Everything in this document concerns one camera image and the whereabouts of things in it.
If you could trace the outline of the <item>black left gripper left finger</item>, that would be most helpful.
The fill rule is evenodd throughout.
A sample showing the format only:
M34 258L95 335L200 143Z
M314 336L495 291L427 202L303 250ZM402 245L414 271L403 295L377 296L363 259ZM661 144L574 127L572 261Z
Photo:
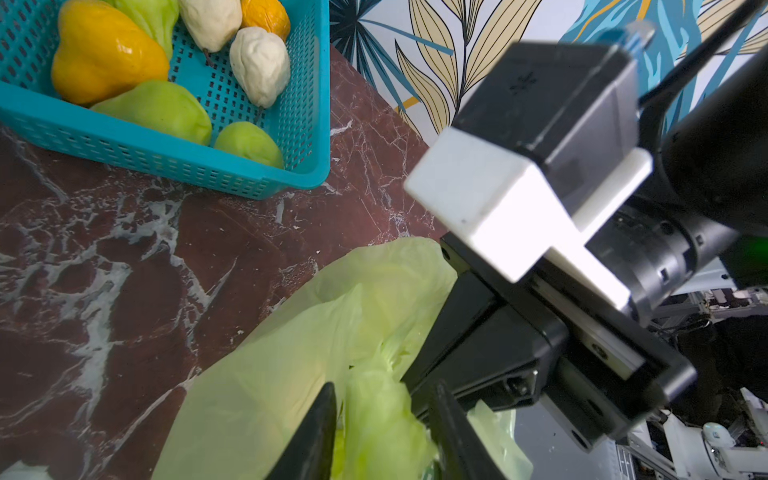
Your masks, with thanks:
M332 382L327 382L321 387L266 479L330 479L336 425L335 388Z

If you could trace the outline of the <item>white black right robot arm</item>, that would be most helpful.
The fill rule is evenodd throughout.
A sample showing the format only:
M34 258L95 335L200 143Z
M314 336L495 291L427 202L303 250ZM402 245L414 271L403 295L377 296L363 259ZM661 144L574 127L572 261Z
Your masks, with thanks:
M436 390L464 409L544 399L589 450L694 382L654 312L767 232L767 56L666 127L701 65L643 99L625 46L503 53L405 183L458 274L403 378L419 420Z

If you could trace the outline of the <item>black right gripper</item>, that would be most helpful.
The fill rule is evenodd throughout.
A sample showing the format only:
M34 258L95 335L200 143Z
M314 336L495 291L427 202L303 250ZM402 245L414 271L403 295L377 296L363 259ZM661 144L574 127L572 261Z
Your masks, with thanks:
M587 451L625 436L696 377L650 332L656 309L737 237L677 205L630 200L587 245L629 284L629 303L614 307L550 260L513 283L444 235L441 251L458 277L404 375L412 413L427 421L443 384L464 409L545 401Z

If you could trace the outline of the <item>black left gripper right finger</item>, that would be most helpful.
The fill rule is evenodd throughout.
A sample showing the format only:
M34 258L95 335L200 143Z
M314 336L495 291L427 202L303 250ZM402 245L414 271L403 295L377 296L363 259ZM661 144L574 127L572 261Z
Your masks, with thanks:
M505 479L444 381L431 388L428 424L439 451L436 479Z

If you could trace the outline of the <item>green avocado plastic bag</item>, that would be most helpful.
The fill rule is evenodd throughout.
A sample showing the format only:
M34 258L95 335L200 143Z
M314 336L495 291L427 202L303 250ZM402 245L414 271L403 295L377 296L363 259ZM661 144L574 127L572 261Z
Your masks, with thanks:
M402 378L456 278L422 237L329 264L197 377L154 477L265 478L332 383L333 478L433 478L438 449Z

